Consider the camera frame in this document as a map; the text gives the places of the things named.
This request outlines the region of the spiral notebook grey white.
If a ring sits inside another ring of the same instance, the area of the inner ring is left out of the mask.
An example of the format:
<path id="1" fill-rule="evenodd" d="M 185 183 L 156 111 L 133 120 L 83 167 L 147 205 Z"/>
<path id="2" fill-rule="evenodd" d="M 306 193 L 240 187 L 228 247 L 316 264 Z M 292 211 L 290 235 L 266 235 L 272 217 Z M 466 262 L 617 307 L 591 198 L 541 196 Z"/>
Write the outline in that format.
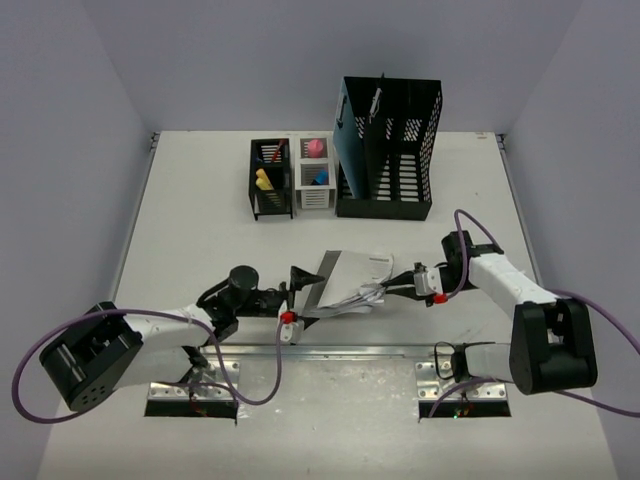
<path id="1" fill-rule="evenodd" d="M 324 280 L 311 286 L 298 313 L 316 319 L 368 314 L 384 304 L 383 283 L 393 269 L 392 254 L 326 250 L 317 270 Z"/>

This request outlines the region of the yellow highlighter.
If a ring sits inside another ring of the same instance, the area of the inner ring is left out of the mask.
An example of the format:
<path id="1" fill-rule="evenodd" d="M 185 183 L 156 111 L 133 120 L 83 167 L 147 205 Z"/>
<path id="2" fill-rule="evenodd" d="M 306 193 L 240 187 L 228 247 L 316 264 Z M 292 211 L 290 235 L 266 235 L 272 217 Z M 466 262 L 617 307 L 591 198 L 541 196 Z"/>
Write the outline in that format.
<path id="1" fill-rule="evenodd" d="M 264 180 L 262 178 L 257 178 L 256 179 L 256 186 L 263 191 L 273 191 L 274 187 L 271 185 L 271 183 L 267 180 Z"/>

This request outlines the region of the blue cap black highlighter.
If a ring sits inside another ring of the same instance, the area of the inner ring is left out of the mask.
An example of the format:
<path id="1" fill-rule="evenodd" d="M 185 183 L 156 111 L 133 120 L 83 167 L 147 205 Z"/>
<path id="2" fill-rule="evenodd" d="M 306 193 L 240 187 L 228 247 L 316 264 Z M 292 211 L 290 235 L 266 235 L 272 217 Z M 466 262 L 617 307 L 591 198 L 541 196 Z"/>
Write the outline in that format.
<path id="1" fill-rule="evenodd" d="M 328 172 L 326 170 L 319 171 L 313 178 L 311 184 L 314 186 L 328 185 L 329 184 Z"/>

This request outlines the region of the pink glue bottle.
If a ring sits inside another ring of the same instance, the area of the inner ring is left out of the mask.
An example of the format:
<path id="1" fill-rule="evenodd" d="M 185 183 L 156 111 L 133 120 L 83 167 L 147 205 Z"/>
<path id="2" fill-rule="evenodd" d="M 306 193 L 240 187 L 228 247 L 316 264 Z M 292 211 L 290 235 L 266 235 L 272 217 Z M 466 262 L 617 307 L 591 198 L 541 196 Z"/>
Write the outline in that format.
<path id="1" fill-rule="evenodd" d="M 308 158 L 325 158 L 326 147 L 325 141 L 321 138 L 314 138 L 306 143 Z"/>

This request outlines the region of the red pen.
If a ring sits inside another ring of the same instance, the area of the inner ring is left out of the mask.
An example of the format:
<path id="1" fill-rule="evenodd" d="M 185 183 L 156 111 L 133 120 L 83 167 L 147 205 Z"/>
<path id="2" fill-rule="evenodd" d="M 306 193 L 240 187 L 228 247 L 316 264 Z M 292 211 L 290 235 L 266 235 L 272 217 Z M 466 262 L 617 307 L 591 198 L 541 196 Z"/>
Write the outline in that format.
<path id="1" fill-rule="evenodd" d="M 272 153 L 271 157 L 270 157 L 270 162 L 271 163 L 275 163 L 275 162 L 280 162 L 283 158 L 284 155 L 284 147 L 287 144 L 287 140 L 286 139 L 280 139 L 274 152 Z"/>

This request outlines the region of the blue clipboard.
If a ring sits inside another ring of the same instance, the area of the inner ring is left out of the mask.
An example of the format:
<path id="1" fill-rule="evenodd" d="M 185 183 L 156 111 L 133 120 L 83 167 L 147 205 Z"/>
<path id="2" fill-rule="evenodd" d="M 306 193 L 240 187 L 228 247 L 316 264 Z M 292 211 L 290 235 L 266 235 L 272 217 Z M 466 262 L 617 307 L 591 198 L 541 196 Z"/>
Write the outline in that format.
<path id="1" fill-rule="evenodd" d="M 333 143 L 353 197 L 356 199 L 366 198 L 369 194 L 369 188 L 364 147 L 359 137 L 346 77 L 342 78 L 338 95 Z"/>

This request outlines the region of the orange highlighter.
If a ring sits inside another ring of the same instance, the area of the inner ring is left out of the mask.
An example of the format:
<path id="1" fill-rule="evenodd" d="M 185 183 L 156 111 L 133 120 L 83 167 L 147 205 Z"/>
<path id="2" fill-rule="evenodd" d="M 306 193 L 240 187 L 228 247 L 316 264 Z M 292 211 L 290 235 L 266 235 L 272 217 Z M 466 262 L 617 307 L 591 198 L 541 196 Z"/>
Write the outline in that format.
<path id="1" fill-rule="evenodd" d="M 270 182 L 268 175 L 266 174 L 265 170 L 262 168 L 256 171 L 256 176 L 267 183 Z"/>

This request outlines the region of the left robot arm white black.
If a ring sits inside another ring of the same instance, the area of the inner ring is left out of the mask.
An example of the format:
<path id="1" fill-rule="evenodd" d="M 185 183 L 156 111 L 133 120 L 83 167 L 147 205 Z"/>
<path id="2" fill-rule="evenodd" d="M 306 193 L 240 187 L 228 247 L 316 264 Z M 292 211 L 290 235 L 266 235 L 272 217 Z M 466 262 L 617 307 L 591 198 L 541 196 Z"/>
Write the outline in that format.
<path id="1" fill-rule="evenodd" d="M 261 290 L 258 272 L 240 265 L 195 303 L 158 315 L 119 313 L 113 303 L 102 302 L 89 310 L 88 320 L 49 342 L 39 362 L 67 407 L 78 413 L 126 386 L 169 382 L 195 393 L 215 379 L 203 348 L 233 335 L 242 317 L 279 317 L 297 292 L 322 280 L 292 267 L 288 281 Z"/>

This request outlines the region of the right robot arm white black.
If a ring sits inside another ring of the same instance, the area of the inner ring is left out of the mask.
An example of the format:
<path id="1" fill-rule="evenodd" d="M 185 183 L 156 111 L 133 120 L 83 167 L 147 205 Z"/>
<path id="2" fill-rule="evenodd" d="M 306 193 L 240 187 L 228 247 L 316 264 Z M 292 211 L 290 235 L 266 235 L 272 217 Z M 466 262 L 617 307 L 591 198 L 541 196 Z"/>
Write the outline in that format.
<path id="1" fill-rule="evenodd" d="M 519 271 L 494 243 L 476 244 L 468 231 L 442 240 L 443 262 L 415 263 L 383 282 L 386 293 L 441 305 L 453 293 L 479 290 L 511 322 L 506 343 L 453 345 L 446 368 L 448 385 L 467 393 L 482 378 L 507 381 L 525 395 L 588 388 L 598 367 L 590 314 L 584 302 L 563 298 Z"/>

